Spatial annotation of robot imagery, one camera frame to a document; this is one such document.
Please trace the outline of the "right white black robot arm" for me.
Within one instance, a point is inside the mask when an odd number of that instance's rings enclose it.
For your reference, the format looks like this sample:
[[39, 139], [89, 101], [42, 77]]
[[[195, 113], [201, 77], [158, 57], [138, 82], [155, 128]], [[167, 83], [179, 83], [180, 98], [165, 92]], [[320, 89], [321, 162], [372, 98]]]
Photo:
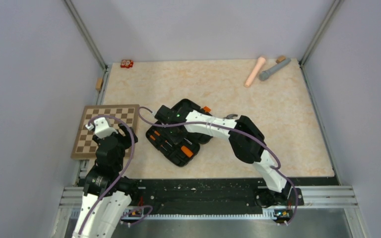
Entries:
[[299, 205], [299, 193], [294, 184], [280, 172], [281, 163], [269, 149], [265, 137], [247, 116], [218, 118], [210, 108], [194, 109], [182, 106], [170, 109], [161, 106], [154, 117], [165, 128], [181, 128], [188, 133], [198, 133], [228, 141], [240, 161], [252, 165], [266, 183], [267, 190], [258, 196], [261, 207]]

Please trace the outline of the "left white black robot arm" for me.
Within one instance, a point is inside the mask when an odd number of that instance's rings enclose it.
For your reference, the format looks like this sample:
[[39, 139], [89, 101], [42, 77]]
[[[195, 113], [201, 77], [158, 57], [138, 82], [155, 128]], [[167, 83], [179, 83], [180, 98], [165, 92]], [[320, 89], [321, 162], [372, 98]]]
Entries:
[[96, 135], [96, 160], [85, 178], [82, 204], [74, 238], [110, 238], [125, 209], [139, 199], [137, 181], [126, 177], [119, 178], [124, 168], [126, 150], [137, 142], [131, 127], [120, 125], [118, 130], [101, 139]]

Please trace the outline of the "long orange handled screwdriver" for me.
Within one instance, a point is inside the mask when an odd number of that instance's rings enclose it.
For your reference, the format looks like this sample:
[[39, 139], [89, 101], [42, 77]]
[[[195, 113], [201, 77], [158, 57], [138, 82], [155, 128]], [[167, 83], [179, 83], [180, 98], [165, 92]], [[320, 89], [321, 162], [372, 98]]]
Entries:
[[179, 159], [192, 158], [194, 156], [194, 152], [185, 145], [178, 145], [175, 147], [173, 156]]

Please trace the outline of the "black plastic tool case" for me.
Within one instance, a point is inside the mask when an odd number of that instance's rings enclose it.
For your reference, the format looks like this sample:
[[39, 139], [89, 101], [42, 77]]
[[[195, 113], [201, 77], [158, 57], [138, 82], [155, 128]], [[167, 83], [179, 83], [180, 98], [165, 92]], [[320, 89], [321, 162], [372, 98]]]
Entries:
[[[199, 113], [209, 115], [210, 109], [204, 109], [198, 104], [194, 103], [189, 99], [182, 99], [176, 103], [172, 108], [168, 108], [164, 105], [160, 107], [156, 114], [156, 124], [177, 124], [183, 121], [184, 114], [191, 111], [197, 111]], [[156, 135], [154, 131], [158, 131], [162, 136], [160, 136], [163, 141], [167, 139], [172, 145], [170, 147], [166, 142], [164, 142], [165, 147], [168, 152], [160, 151], [163, 156], [168, 159], [171, 163], [178, 167], [183, 167], [187, 165], [200, 151], [200, 146], [208, 143], [212, 137], [202, 133], [188, 132], [184, 126], [175, 126], [175, 127], [158, 127], [151, 126], [145, 133], [146, 138], [151, 143], [149, 136]], [[193, 143], [193, 145], [188, 144], [184, 138], [188, 139]], [[173, 156], [175, 147], [178, 145], [185, 145], [189, 147], [193, 152], [194, 156], [192, 158], [179, 159]]]

